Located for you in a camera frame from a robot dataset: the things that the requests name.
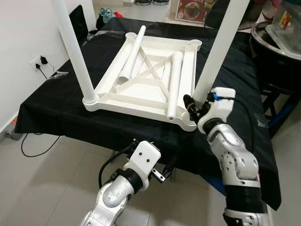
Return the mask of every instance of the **plastic container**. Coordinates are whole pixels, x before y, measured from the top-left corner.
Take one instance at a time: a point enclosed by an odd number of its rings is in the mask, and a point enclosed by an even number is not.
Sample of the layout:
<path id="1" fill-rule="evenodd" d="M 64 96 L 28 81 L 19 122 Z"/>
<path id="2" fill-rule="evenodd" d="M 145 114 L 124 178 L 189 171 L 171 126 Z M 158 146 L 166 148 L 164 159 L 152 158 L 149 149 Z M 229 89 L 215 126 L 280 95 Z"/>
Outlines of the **plastic container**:
<path id="1" fill-rule="evenodd" d="M 266 30 L 285 54 L 301 59 L 301 6 L 281 2 L 272 24 Z"/>

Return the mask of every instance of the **power outlet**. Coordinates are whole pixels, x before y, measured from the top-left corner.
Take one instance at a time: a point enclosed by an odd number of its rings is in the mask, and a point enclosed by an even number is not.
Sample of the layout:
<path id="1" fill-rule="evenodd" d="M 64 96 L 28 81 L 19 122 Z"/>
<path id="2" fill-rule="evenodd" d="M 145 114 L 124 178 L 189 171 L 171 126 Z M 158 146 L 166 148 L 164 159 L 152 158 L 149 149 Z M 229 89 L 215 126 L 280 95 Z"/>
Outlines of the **power outlet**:
<path id="1" fill-rule="evenodd" d="M 33 67 L 33 69 L 36 71 L 37 68 L 36 68 L 36 64 L 39 64 L 40 66 L 42 66 L 42 63 L 41 63 L 41 56 L 37 56 L 36 58 L 32 59 L 30 61 L 30 64 L 31 66 Z"/>

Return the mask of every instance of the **white pole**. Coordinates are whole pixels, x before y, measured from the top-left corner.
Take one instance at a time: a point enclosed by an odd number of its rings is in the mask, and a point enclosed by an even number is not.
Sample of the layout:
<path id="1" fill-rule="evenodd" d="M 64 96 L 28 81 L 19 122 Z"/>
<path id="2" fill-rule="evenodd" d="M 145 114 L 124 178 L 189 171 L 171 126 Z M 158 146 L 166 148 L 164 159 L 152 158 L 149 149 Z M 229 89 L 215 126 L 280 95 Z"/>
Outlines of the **white pole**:
<path id="1" fill-rule="evenodd" d="M 119 73 L 118 82 L 120 84 L 125 83 L 126 81 L 129 81 L 132 77 L 132 71 L 136 62 L 136 58 L 138 56 L 139 48 L 142 42 L 142 39 L 144 37 L 146 27 L 143 25 L 140 28 L 140 31 L 136 37 L 136 41 L 132 47 L 131 53 L 127 58 L 127 61 L 122 69 L 122 71 Z"/>
<path id="2" fill-rule="evenodd" d="M 98 96 L 94 92 L 65 2 L 64 0 L 51 0 L 51 2 L 56 13 L 58 27 L 64 40 L 77 80 L 79 81 L 79 86 L 84 95 L 83 102 L 86 104 L 95 103 L 98 100 Z"/>
<path id="3" fill-rule="evenodd" d="M 244 16 L 250 0 L 231 0 L 212 49 L 193 93 L 197 105 L 202 105 L 211 90 Z"/>
<path id="4" fill-rule="evenodd" d="M 173 54 L 171 78 L 169 85 L 169 97 L 167 106 L 167 120 L 173 121 L 177 114 L 177 103 L 179 94 L 179 85 L 181 77 L 183 53 L 177 51 Z"/>

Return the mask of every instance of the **white pipe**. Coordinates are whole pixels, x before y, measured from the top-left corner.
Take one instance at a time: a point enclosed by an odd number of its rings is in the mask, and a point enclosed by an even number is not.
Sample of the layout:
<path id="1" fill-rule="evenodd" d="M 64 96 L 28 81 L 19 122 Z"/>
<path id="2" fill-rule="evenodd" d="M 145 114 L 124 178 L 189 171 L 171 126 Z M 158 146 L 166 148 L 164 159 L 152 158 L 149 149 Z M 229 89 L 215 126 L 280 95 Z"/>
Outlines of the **white pipe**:
<path id="1" fill-rule="evenodd" d="M 132 77 L 132 71 L 136 62 L 136 58 L 138 56 L 139 48 L 142 42 L 142 39 L 144 37 L 146 27 L 143 25 L 140 28 L 140 31 L 136 37 L 136 41 L 133 45 L 133 48 L 131 50 L 130 55 L 127 58 L 127 61 L 122 69 L 122 71 L 119 73 L 118 82 L 120 84 L 125 83 L 126 81 L 129 81 Z"/>
<path id="2" fill-rule="evenodd" d="M 231 0 L 221 27 L 193 93 L 197 105 L 202 105 L 228 53 L 236 31 L 250 0 Z"/>
<path id="3" fill-rule="evenodd" d="M 171 78 L 169 85 L 169 97 L 167 107 L 167 120 L 173 121 L 177 114 L 178 94 L 181 77 L 183 53 L 177 51 L 173 54 Z"/>
<path id="4" fill-rule="evenodd" d="M 79 86 L 84 95 L 83 102 L 86 104 L 95 103 L 98 100 L 98 96 L 94 92 L 65 2 L 63 0 L 51 0 L 51 2 L 53 10 L 56 13 L 58 27 L 64 40 L 77 80 L 79 81 Z"/>

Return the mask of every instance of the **table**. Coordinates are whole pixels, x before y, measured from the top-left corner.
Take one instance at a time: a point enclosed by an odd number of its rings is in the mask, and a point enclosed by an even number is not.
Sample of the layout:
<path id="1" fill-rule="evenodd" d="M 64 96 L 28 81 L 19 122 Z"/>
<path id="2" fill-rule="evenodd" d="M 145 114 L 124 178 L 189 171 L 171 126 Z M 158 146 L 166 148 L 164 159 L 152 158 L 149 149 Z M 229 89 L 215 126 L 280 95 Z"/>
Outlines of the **table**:
<path id="1" fill-rule="evenodd" d="M 149 36 L 202 40 L 196 68 L 196 81 L 199 79 L 217 34 L 215 29 L 114 18 L 103 27 L 102 30 L 107 32 L 95 36 L 82 47 L 94 88 L 123 45 L 124 34 L 138 33 L 141 25 L 146 26 L 145 35 Z M 246 33 L 236 34 L 214 86 L 234 88 L 237 98 L 244 101 L 253 113 L 255 156 L 260 166 L 262 199 L 276 210 L 281 203 L 278 171 L 266 128 L 249 38 Z M 105 110 L 88 112 L 83 106 L 83 95 L 70 61 L 59 71 L 69 72 L 69 75 L 45 81 L 21 104 L 16 132 L 65 135 L 114 150 L 121 150 L 133 138 L 153 141 L 161 150 L 161 163 L 167 163 L 177 155 L 177 168 L 205 178 L 221 179 L 219 163 L 205 135 L 198 130 L 185 132 L 175 124 Z M 249 121 L 243 108 L 236 103 L 228 123 L 250 149 Z"/>

